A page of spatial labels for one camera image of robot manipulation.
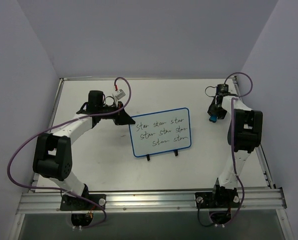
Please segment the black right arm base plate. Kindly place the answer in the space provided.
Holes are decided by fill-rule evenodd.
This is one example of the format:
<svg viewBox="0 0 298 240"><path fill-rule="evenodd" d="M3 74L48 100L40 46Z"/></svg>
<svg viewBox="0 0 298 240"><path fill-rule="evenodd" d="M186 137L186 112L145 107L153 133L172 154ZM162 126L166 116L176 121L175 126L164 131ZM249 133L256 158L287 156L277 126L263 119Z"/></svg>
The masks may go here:
<svg viewBox="0 0 298 240"><path fill-rule="evenodd" d="M237 208L240 205L238 194L232 190L196 192L195 199L196 207L202 209Z"/></svg>

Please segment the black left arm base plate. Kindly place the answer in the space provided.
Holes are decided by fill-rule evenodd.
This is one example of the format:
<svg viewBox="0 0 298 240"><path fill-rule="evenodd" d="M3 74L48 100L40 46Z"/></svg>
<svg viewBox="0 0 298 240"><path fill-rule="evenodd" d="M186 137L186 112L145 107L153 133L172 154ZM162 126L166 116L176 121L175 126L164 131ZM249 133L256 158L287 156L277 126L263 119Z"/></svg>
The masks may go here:
<svg viewBox="0 0 298 240"><path fill-rule="evenodd" d="M105 208L106 204L106 195L105 194L94 194L91 193L87 197L90 201L98 204L102 208ZM90 203L86 200L83 200L81 198L77 198L75 196L69 195L69 194L63 194L61 198L61 204L60 204L60 210L61 211L89 211L89 210L100 210L98 206L96 206L93 203Z"/></svg>

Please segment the blue framed small whiteboard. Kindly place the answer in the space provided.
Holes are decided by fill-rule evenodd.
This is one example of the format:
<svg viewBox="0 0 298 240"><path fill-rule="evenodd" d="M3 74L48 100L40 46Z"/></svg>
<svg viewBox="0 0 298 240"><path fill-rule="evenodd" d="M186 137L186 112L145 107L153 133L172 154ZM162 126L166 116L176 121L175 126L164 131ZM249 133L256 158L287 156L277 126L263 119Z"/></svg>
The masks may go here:
<svg viewBox="0 0 298 240"><path fill-rule="evenodd" d="M133 155L136 158L190 148L190 112L186 107L134 115L129 125Z"/></svg>

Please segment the aluminium front rail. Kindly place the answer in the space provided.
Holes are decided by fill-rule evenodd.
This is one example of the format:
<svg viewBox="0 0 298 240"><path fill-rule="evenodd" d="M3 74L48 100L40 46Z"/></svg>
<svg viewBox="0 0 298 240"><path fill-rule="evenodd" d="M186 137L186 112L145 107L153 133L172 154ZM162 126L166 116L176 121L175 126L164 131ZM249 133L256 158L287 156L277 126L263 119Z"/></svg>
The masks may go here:
<svg viewBox="0 0 298 240"><path fill-rule="evenodd" d="M107 213L194 212L199 201L212 196L210 189L166 191L110 191L92 192L101 196L101 205ZM242 210L279 210L287 204L282 189L251 187L238 190ZM64 205L56 192L24 193L18 204L17 214L60 214Z"/></svg>

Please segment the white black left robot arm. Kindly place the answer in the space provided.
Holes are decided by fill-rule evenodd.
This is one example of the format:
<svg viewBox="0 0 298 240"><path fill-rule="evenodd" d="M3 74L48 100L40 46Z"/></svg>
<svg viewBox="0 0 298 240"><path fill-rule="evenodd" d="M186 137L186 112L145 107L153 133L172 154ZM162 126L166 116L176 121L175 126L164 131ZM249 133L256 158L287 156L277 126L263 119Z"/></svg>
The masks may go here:
<svg viewBox="0 0 298 240"><path fill-rule="evenodd" d="M124 110L122 89L110 96L113 104L106 103L102 91L91 90L88 101L76 112L76 121L67 123L53 133L43 133L37 138L33 159L33 171L50 179L62 191L74 193L72 204L80 210L89 206L90 197L86 184L72 171L72 144L85 132L93 129L101 120L113 120L117 126L133 125L135 121Z"/></svg>

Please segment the blue bone shaped eraser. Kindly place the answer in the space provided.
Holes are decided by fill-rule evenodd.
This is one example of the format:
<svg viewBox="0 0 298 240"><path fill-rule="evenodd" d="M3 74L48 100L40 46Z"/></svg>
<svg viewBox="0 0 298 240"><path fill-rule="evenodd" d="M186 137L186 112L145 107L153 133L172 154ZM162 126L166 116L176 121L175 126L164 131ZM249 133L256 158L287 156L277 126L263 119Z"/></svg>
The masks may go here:
<svg viewBox="0 0 298 240"><path fill-rule="evenodd" d="M209 121L212 123L216 123L217 122L217 116L216 115L211 115L209 118Z"/></svg>

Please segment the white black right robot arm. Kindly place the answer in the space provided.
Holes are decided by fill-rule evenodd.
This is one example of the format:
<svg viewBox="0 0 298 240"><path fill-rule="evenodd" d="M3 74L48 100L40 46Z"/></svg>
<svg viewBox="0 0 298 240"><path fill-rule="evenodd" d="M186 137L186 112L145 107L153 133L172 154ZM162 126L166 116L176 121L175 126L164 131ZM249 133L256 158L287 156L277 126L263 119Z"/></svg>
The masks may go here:
<svg viewBox="0 0 298 240"><path fill-rule="evenodd" d="M211 202L223 206L234 198L243 166L262 140L263 113L247 107L225 83L216 86L216 93L208 108L209 121L215 123L230 115L227 141L230 153L224 170L217 178Z"/></svg>

